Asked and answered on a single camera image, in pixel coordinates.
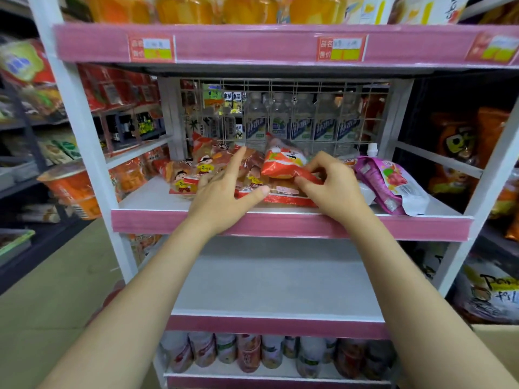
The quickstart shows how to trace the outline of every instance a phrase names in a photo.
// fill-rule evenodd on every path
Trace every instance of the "person's left hand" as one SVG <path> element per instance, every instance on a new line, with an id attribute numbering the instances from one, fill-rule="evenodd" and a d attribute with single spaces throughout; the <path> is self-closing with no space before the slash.
<path id="1" fill-rule="evenodd" d="M 233 226 L 270 192 L 269 186 L 261 186 L 240 199 L 234 198 L 236 179 L 246 150 L 246 147 L 240 148 L 225 170 L 216 175 L 205 174 L 198 182 L 198 192 L 189 207 L 187 220 L 196 223 L 198 232 L 206 232 L 209 238 Z"/>

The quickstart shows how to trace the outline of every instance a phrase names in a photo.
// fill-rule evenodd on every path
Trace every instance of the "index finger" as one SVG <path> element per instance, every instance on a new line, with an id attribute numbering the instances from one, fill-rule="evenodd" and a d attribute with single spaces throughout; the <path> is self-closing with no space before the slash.
<path id="1" fill-rule="evenodd" d="M 319 151 L 317 155 L 305 166 L 305 169 L 311 173 L 315 172 L 319 168 L 327 170 L 327 168 L 336 162 L 340 162 L 338 159 L 330 156 L 324 151 Z"/>
<path id="2" fill-rule="evenodd" d="M 238 173 L 240 171 L 240 165 L 243 160 L 243 156 L 245 156 L 245 152 L 247 151 L 247 147 L 241 147 L 230 159 L 227 168 L 225 169 L 224 179 L 229 179 L 233 183 L 236 182 L 238 178 Z"/>

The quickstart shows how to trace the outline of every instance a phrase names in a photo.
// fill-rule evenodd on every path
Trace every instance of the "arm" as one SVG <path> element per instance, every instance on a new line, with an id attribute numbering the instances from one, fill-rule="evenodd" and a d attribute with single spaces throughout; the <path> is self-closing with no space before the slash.
<path id="1" fill-rule="evenodd" d="M 353 171 L 324 152 L 308 164 L 311 172 L 319 168 L 327 174 L 324 185 L 296 183 L 347 229 L 413 387 L 519 388 L 366 205 Z"/>
<path id="2" fill-rule="evenodd" d="M 233 156 L 225 172 L 200 181 L 186 220 L 77 339 L 39 389 L 141 386 L 178 293 L 200 251 L 269 192 L 259 188 L 240 200 L 234 199 L 245 150 L 243 147 Z"/>

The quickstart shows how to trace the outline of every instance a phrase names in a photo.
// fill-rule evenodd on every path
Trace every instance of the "tiled floor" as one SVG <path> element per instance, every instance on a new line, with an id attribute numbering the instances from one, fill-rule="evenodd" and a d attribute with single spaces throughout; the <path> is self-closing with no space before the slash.
<path id="1" fill-rule="evenodd" d="M 33 389 L 121 278 L 102 220 L 0 296 L 0 381 Z M 143 389 L 158 388 L 153 369 Z"/>

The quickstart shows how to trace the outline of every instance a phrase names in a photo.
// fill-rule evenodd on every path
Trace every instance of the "red price tag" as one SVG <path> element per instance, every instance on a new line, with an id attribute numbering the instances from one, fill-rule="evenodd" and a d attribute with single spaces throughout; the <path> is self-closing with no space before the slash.
<path id="1" fill-rule="evenodd" d="M 150 33 L 128 36 L 130 60 L 135 63 L 176 63 L 175 37 Z"/>
<path id="2" fill-rule="evenodd" d="M 317 61 L 364 61 L 367 34 L 317 38 Z"/>
<path id="3" fill-rule="evenodd" d="M 510 64 L 519 48 L 519 38 L 480 32 L 465 57 L 467 61 Z"/>

